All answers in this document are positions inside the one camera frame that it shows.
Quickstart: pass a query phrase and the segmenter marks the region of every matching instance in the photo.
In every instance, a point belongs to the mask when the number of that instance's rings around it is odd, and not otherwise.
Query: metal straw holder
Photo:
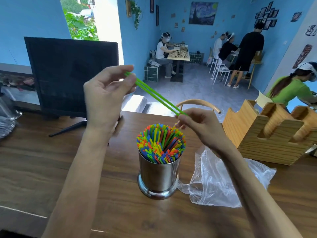
[[[144,195],[149,198],[164,200],[177,189],[178,165],[181,156],[169,164],[156,164],[146,160],[139,152],[140,172],[138,185]]]

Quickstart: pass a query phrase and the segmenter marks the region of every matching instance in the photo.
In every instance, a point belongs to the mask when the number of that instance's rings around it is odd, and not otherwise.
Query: black shorts
[[[234,70],[240,70],[243,72],[248,72],[250,70],[250,61],[245,61],[242,58],[237,58],[237,61],[235,63]]]

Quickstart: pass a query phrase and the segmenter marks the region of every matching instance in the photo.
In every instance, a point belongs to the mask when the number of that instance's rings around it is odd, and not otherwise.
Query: white shirt
[[[218,55],[220,53],[219,48],[222,48],[222,40],[220,38],[218,38],[214,44],[214,57],[215,58],[218,58]]]
[[[158,43],[157,47],[156,47],[156,56],[155,56],[155,58],[157,58],[157,59],[164,58],[164,51],[161,49],[161,47],[163,47],[163,46],[164,45],[163,45],[162,41],[160,41]]]

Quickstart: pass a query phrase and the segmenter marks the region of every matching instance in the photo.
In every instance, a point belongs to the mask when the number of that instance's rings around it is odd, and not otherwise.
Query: black monitor
[[[116,42],[24,37],[41,110],[86,117],[83,84],[119,64]]]

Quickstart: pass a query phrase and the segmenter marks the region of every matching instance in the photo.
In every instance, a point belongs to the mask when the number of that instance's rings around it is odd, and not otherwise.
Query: hanging plant
[[[141,8],[138,6],[138,4],[134,0],[131,0],[131,12],[132,14],[135,15],[134,27],[137,30],[139,26],[139,21],[141,19],[140,15],[142,11],[141,11]]]

